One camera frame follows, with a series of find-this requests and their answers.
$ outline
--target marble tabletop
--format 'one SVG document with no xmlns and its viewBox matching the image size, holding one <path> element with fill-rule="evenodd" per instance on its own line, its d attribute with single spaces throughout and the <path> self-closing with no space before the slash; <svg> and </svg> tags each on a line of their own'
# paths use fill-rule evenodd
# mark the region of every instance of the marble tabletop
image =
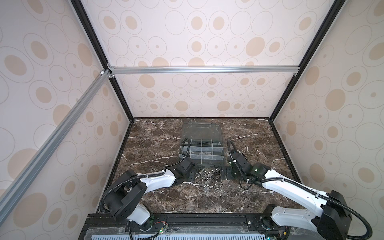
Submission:
<svg viewBox="0 0 384 240">
<path fill-rule="evenodd" d="M 232 139 L 251 164 L 261 162 L 293 178 L 272 129 L 264 119 L 156 118 L 135 120 L 115 179 L 128 169 L 150 173 L 163 169 L 165 164 L 177 162 L 184 122 L 220 124 L 224 142 Z M 226 159 L 228 153 L 224 145 Z M 274 191 L 255 185 L 243 190 L 237 180 L 206 180 L 201 176 L 194 182 L 149 192 L 143 196 L 141 204 L 153 213 L 256 213 L 263 212 L 268 204 L 302 208 Z"/>
</svg>

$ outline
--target patterned wall panel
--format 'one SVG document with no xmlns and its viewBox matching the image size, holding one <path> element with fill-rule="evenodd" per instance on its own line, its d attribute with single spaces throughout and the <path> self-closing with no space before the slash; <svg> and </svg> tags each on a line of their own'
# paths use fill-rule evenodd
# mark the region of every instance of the patterned wall panel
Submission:
<svg viewBox="0 0 384 240">
<path fill-rule="evenodd" d="M 384 234 L 384 1 L 350 1 L 276 119 L 305 185 Z M 364 234 L 354 218 L 352 234 Z"/>
<path fill-rule="evenodd" d="M 100 70 L 66 0 L 0 2 L 0 195 Z"/>
<path fill-rule="evenodd" d="M 117 74 L 135 117 L 269 117 L 293 73 Z"/>
<path fill-rule="evenodd" d="M 83 0 L 114 66 L 298 64 L 333 0 Z"/>
<path fill-rule="evenodd" d="M 77 240 L 128 127 L 108 80 L 0 227 L 1 240 Z"/>
</svg>

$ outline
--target vent grille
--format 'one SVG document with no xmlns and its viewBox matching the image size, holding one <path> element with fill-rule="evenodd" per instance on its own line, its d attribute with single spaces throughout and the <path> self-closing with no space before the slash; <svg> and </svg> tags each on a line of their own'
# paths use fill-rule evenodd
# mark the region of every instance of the vent grille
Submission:
<svg viewBox="0 0 384 240">
<path fill-rule="evenodd" d="M 150 237 L 152 235 L 135 235 L 134 240 Z M 129 235 L 92 235 L 92 240 L 130 240 Z M 237 234 L 172 234 L 161 235 L 155 240 L 265 240 L 263 234 L 237 233 Z"/>
</svg>

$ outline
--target black cable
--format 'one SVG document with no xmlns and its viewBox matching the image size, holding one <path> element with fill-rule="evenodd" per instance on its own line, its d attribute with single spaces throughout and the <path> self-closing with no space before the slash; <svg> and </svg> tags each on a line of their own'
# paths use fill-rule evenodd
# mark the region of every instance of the black cable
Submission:
<svg viewBox="0 0 384 240">
<path fill-rule="evenodd" d="M 128 232 L 129 232 L 129 237 L 130 237 L 130 240 L 133 240 L 133 237 L 132 237 L 132 232 L 131 232 L 131 222 L 130 222 L 130 221 L 128 221 L 128 222 L 127 222 L 127 224 L 128 224 Z"/>
<path fill-rule="evenodd" d="M 132 237 L 132 232 L 131 232 L 131 223 L 130 221 L 127 222 L 128 224 L 128 232 L 129 232 L 129 237 L 131 238 L 130 240 L 133 240 L 133 237 Z M 151 236 L 151 237 L 146 237 L 146 238 L 138 238 L 137 240 L 153 240 L 155 237 L 159 236 L 160 234 L 157 232 L 155 235 Z"/>
<path fill-rule="evenodd" d="M 105 209 L 104 208 L 104 201 L 105 199 L 107 198 L 107 196 L 112 192 L 114 191 L 115 189 L 118 189 L 119 187 L 121 187 L 122 185 L 124 185 L 125 183 L 127 182 L 132 182 L 133 180 L 136 180 L 136 179 L 140 179 L 140 178 L 147 178 L 147 177 L 159 177 L 159 176 L 162 176 L 165 174 L 165 171 L 164 172 L 160 172 L 160 173 L 154 173 L 154 174 L 144 174 L 144 175 L 136 175 L 134 177 L 130 177 L 128 178 L 127 180 L 125 181 L 122 181 L 118 184 L 115 184 L 115 185 L 112 185 L 110 186 L 103 194 L 103 196 L 101 197 L 100 199 L 100 202 L 99 202 L 99 209 L 104 212 L 104 213 L 107 213 L 107 214 L 110 214 L 110 211 L 108 209 Z"/>
<path fill-rule="evenodd" d="M 315 195 L 321 199 L 324 199 L 326 200 L 327 202 L 330 202 L 332 203 L 333 205 L 336 205 L 338 207 L 341 207 L 345 210 L 347 210 L 348 212 L 352 213 L 353 215 L 355 215 L 365 226 L 367 232 L 364 234 L 364 235 L 361 235 L 361 236 L 351 236 L 351 235 L 347 235 L 347 238 L 348 239 L 352 239 L 352 240 L 366 240 L 366 239 L 369 239 L 371 236 L 372 236 L 372 227 L 371 225 L 368 223 L 368 221 L 363 217 L 361 216 L 358 212 L 356 212 L 355 210 L 353 210 L 352 208 L 348 207 L 348 206 L 345 206 L 344 204 L 340 203 L 339 201 L 336 201 L 336 200 L 333 200 L 332 198 L 329 198 L 327 196 L 323 196 L 323 195 L 318 195 L 317 192 L 299 184 L 298 182 L 295 182 L 291 179 L 286 179 L 286 178 L 282 178 L 282 177 L 271 177 L 271 178 L 267 178 L 267 179 L 264 179 L 264 180 L 260 180 L 260 181 L 248 181 L 249 184 L 263 184 L 263 183 L 266 183 L 266 182 L 272 182 L 272 181 L 283 181 L 284 182 L 288 182 L 292 185 L 295 185 L 307 192 L 309 192 L 310 194 L 312 195 Z"/>
<path fill-rule="evenodd" d="M 252 187 L 252 184 L 250 184 L 248 187 L 243 187 L 242 185 L 241 185 L 241 180 L 239 179 L 239 185 L 240 185 L 240 187 L 242 188 L 242 189 L 244 189 L 244 190 L 248 190 L 248 189 L 250 189 L 251 187 Z"/>
<path fill-rule="evenodd" d="M 234 159 L 233 159 L 232 153 L 231 153 L 231 145 L 232 145 L 233 149 L 235 150 L 235 152 L 237 152 L 236 146 L 233 143 L 233 141 L 231 139 L 228 139 L 228 141 L 227 141 L 228 153 L 229 153 L 229 156 L 231 157 L 231 159 L 233 161 Z"/>
<path fill-rule="evenodd" d="M 188 147 L 187 147 L 187 152 L 186 154 L 184 155 L 184 145 L 185 145 L 185 142 L 188 140 Z M 188 138 L 185 138 L 184 141 L 183 141 L 183 144 L 181 145 L 181 155 L 183 156 L 183 159 L 181 159 L 180 161 L 178 161 L 177 163 L 174 163 L 174 164 L 171 164 L 171 165 L 166 165 L 166 167 L 172 167 L 172 166 L 175 166 L 175 165 L 178 165 L 179 163 L 181 163 L 187 156 L 188 156 L 188 152 L 189 152 L 189 146 L 190 146 L 190 141 Z"/>
<path fill-rule="evenodd" d="M 289 234 L 291 233 L 291 226 L 285 226 L 287 229 L 285 230 L 285 235 L 280 240 L 287 240 Z"/>
<path fill-rule="evenodd" d="M 188 147 L 187 147 L 187 152 L 185 153 L 184 155 L 184 145 L 185 145 L 185 142 L 188 140 Z M 181 145 L 181 155 L 185 158 L 189 152 L 189 147 L 190 147 L 190 141 L 188 138 L 184 138 L 184 141 L 183 141 L 183 144 Z"/>
</svg>

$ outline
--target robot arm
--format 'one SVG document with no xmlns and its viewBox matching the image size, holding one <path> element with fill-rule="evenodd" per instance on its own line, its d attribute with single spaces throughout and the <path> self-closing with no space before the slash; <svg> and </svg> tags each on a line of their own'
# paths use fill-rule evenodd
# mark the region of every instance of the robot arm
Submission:
<svg viewBox="0 0 384 240">
<path fill-rule="evenodd" d="M 316 231 L 327 240 L 345 240 L 346 237 L 357 239 L 347 235 L 353 213 L 367 228 L 367 233 L 358 239 L 369 239 L 372 236 L 369 223 L 347 207 L 340 193 L 332 191 L 328 194 L 308 188 L 261 163 L 252 166 L 236 148 L 230 152 L 228 162 L 235 168 L 235 175 L 240 180 L 273 190 L 306 208 L 288 209 L 268 205 L 259 219 L 265 230 L 278 226 L 293 226 Z M 160 172 L 136 174 L 128 170 L 104 192 L 99 208 L 112 214 L 117 221 L 135 221 L 143 230 L 147 230 L 152 225 L 152 219 L 150 212 L 139 204 L 142 196 L 159 188 L 181 184 L 194 172 L 194 165 L 191 159 L 185 156 L 172 168 L 166 167 Z"/>
<path fill-rule="evenodd" d="M 189 157 L 185 157 L 173 167 L 170 166 L 170 169 L 166 167 L 160 172 L 137 174 L 127 170 L 104 192 L 99 209 L 110 213 L 116 221 L 135 221 L 146 230 L 151 225 L 151 214 L 139 204 L 143 195 L 159 188 L 181 184 L 193 174 L 194 165 Z"/>
</svg>

